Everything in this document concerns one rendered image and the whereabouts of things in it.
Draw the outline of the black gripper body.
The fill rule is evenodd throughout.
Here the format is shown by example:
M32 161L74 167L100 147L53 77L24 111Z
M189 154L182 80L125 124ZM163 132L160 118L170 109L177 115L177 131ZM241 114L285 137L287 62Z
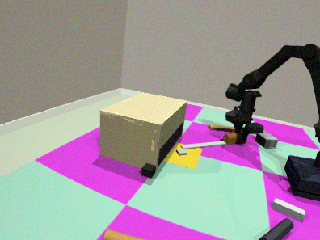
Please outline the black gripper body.
M246 125L245 128L247 129L247 131L251 131L252 133L262 133L264 129L263 125L257 122L251 123L251 121L253 120L253 112L255 112L256 109L254 109L254 107L248 107L243 104L238 105L238 108L239 110L241 110L241 108L244 108L245 117L243 120L237 122L243 122Z

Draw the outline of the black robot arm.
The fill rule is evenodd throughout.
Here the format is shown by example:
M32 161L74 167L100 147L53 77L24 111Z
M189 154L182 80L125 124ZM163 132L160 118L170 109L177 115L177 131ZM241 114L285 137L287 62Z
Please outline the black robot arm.
M262 95L259 91L245 90L258 89L272 72L280 68L291 57L302 58L311 75L319 114L318 122L314 125L315 137L318 137L318 142L320 143L320 48L314 44L307 44L306 46L285 45L259 69L245 75L238 86L230 84L225 96L227 99L236 102L242 101L241 104L253 107L256 97L261 97ZM236 123L243 120L244 117L244 108L238 110L238 107L235 106L233 110L225 114L225 121Z

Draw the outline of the beige low cabinet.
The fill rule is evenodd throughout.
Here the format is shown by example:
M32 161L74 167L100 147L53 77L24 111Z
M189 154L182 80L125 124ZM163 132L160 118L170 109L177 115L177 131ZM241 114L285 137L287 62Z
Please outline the beige low cabinet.
M187 100L141 93L100 110L100 155L142 169L148 178L183 135ZM164 162L195 170L201 148L177 143Z

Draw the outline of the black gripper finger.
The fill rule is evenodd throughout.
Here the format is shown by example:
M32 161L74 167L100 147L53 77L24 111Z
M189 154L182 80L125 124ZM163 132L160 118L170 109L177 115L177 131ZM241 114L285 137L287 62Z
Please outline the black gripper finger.
M244 141L250 133L251 131L247 131L245 127L242 127L242 136L240 142Z
M243 122L233 123L235 128L235 133L240 133L242 131Z

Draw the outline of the brown cylinder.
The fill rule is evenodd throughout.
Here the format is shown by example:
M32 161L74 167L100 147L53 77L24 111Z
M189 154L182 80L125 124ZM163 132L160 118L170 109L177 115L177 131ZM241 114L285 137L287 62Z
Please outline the brown cylinder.
M238 143L245 143L246 139L242 142L241 140L242 133L230 133L225 134L223 137L223 141L214 141L214 142L205 142L205 143L195 143L195 144L186 144L181 145L183 149L192 149L192 148L203 148L203 147L210 147L210 146L219 146L219 145L230 145L230 144L238 144Z

